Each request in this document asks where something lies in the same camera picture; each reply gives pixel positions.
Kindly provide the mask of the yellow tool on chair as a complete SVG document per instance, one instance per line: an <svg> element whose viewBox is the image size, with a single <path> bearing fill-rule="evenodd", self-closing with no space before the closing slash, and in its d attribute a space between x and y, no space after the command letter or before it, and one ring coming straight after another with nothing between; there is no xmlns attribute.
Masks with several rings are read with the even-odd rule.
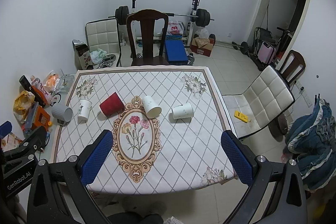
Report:
<svg viewBox="0 0 336 224"><path fill-rule="evenodd" d="M237 110L235 110L234 112L234 117L239 119L240 121L243 121L244 123L248 123L250 122L251 120L249 119L249 117Z"/></svg>

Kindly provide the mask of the red ripple paper cup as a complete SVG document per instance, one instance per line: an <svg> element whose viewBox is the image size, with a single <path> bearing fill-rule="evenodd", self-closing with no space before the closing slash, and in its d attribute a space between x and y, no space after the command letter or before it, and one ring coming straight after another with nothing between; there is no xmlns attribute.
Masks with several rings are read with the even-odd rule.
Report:
<svg viewBox="0 0 336 224"><path fill-rule="evenodd" d="M106 117L123 110L124 107L125 105L116 92L100 104L100 110Z"/></svg>

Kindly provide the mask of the brown cardboard box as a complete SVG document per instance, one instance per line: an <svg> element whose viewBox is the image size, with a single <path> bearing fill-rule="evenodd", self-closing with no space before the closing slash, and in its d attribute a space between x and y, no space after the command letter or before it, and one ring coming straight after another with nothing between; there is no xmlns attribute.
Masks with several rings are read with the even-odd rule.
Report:
<svg viewBox="0 0 336 224"><path fill-rule="evenodd" d="M202 39L197 37L192 40L190 50L193 53L210 57L213 47L214 47L214 39L212 38Z"/></svg>

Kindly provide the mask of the white padded chair right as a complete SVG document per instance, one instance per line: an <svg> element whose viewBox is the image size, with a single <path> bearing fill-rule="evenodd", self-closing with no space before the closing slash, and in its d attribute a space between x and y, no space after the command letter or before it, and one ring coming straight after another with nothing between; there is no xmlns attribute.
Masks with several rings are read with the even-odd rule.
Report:
<svg viewBox="0 0 336 224"><path fill-rule="evenodd" d="M242 94L222 97L233 122L232 131L240 140L266 128L295 102L289 86L271 66L267 66ZM235 118L235 110L251 121L244 123Z"/></svg>

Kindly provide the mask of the grey mug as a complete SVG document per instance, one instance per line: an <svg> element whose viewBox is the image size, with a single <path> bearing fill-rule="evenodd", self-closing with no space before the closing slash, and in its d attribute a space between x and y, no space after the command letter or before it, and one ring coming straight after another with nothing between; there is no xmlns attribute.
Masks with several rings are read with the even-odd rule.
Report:
<svg viewBox="0 0 336 224"><path fill-rule="evenodd" d="M72 109L60 103L56 103L52 106L51 113L60 125L67 124L73 117Z"/></svg>

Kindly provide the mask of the white paper cup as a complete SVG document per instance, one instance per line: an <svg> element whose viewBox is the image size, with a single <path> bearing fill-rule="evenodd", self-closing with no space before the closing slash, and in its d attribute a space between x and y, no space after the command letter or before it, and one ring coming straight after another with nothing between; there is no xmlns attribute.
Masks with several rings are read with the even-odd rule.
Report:
<svg viewBox="0 0 336 224"><path fill-rule="evenodd" d="M87 121L89 118L92 102L88 99L82 98L79 100L78 120Z"/></svg>
<svg viewBox="0 0 336 224"><path fill-rule="evenodd" d="M193 118L194 110L190 102L172 108L172 116L175 120Z"/></svg>
<svg viewBox="0 0 336 224"><path fill-rule="evenodd" d="M162 112L162 108L151 96L144 96L142 99L143 108L149 119L157 118Z"/></svg>

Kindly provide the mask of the dark wooden chair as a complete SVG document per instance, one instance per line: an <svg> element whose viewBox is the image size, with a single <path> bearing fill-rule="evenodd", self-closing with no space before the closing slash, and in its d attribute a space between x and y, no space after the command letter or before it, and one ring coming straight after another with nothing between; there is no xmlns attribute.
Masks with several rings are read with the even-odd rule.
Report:
<svg viewBox="0 0 336 224"><path fill-rule="evenodd" d="M159 47L159 54L158 56L154 56L154 27L155 22L157 20L150 19L148 16L145 16L145 18L141 20L134 20L132 16L127 19L126 21L126 28L127 31L130 31L131 23L133 21L139 22L140 29L141 29L141 35L142 35L142 58L137 57L136 49L135 49L135 43L130 43L130 49L131 49L131 58L132 63L131 66L143 66L143 65L169 65L167 60L163 57L163 50L165 47L165 38L167 34L167 28L168 28L168 22L169 19L163 19L164 20L164 26L162 29L162 37Z"/></svg>
<svg viewBox="0 0 336 224"><path fill-rule="evenodd" d="M290 50L278 72L286 84L291 86L303 74L305 68L306 62L302 54L298 51Z"/></svg>

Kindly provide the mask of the white paper cup centre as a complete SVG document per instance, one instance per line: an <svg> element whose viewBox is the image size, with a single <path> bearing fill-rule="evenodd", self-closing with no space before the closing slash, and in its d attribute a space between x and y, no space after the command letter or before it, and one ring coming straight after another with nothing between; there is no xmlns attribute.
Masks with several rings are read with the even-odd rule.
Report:
<svg viewBox="0 0 336 224"><path fill-rule="evenodd" d="M142 99L143 108L149 119L157 118L162 112L162 108L151 96L144 96Z"/></svg>

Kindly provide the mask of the orange box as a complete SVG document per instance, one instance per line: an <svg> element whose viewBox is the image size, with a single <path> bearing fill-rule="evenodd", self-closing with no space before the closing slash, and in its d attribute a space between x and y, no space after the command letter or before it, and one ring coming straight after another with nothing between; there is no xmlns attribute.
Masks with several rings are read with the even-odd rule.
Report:
<svg viewBox="0 0 336 224"><path fill-rule="evenodd" d="M29 108L26 122L23 126L23 133L28 135L40 126L44 127L48 132L49 128L52 126L52 122L50 120L50 115L40 104L38 104L38 102L35 102Z"/></svg>

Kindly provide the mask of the red white plastic bag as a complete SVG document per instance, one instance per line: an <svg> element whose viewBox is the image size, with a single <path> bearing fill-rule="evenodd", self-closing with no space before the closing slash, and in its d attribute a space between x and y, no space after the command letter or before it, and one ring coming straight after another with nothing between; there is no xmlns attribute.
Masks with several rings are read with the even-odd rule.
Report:
<svg viewBox="0 0 336 224"><path fill-rule="evenodd" d="M167 28L167 34L168 35L180 35L182 36L184 34L184 27L181 22L177 20L169 20L168 22L168 28Z"/></svg>

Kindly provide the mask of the orange snack bag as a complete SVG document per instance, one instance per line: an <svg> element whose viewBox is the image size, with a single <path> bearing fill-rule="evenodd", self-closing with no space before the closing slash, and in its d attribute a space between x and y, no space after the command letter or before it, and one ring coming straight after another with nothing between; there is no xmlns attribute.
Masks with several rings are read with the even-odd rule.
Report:
<svg viewBox="0 0 336 224"><path fill-rule="evenodd" d="M49 93L53 93L60 81L60 77L61 73L59 71L51 71L43 80L44 89Z"/></svg>

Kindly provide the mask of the floral patterned tablecloth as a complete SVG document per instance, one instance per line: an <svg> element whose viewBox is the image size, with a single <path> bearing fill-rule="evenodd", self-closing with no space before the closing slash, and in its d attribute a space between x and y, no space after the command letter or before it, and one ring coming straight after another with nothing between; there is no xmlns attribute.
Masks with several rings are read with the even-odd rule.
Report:
<svg viewBox="0 0 336 224"><path fill-rule="evenodd" d="M124 109L106 117L100 104L114 92ZM142 99L162 108L149 119ZM87 121L78 120L79 100L92 102ZM177 119L172 108L187 102L193 118ZM221 147L230 124L215 80L207 67L144 66L78 71L66 98L73 117L51 140L51 161L78 155L104 130L113 144L88 188L110 194L159 194L223 184L234 169Z"/></svg>

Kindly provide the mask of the white barbell rack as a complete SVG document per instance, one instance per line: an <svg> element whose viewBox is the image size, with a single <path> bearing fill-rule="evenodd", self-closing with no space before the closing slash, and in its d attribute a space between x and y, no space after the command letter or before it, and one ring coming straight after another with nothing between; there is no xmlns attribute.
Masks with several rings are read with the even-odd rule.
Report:
<svg viewBox="0 0 336 224"><path fill-rule="evenodd" d="M187 43L189 43L191 41L191 31L193 30L194 28L194 25L196 24L196 21L197 19L199 18L199 16L197 16L197 6L199 4L199 1L200 0L193 0L192 2L192 9L191 9L191 14L190 15L185 15L185 14L176 14L176 13L169 13L169 12L165 12L165 14L169 17L174 17L174 16L183 16L183 17L187 17L189 18L190 20L190 33L188 34L188 37L187 37ZM136 9L135 9L135 2L136 0L132 0L132 5L131 5L131 14L134 14L136 13ZM134 24L132 23L131 24L131 28L130 28L130 31L127 31L127 35L128 35L128 38L129 38L129 42L134 42L136 41L136 36L133 34L133 31L134 30Z"/></svg>

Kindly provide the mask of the dark wooden chair right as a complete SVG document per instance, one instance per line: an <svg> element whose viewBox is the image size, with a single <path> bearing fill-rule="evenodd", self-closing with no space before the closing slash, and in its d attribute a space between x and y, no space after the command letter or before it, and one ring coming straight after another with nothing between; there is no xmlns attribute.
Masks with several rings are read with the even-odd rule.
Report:
<svg viewBox="0 0 336 224"><path fill-rule="evenodd" d="M290 50L278 72L286 84L291 86L303 74L305 68L306 62L302 54L298 51Z"/></svg>

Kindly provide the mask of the white padded chair left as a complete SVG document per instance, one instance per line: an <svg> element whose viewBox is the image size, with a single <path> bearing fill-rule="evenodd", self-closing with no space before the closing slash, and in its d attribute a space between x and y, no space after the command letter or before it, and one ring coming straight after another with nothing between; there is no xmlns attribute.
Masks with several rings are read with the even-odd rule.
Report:
<svg viewBox="0 0 336 224"><path fill-rule="evenodd" d="M102 51L106 55L115 55L113 67L121 65L121 43L118 21L107 18L88 22L85 25L85 35L90 53L98 55Z"/></svg>

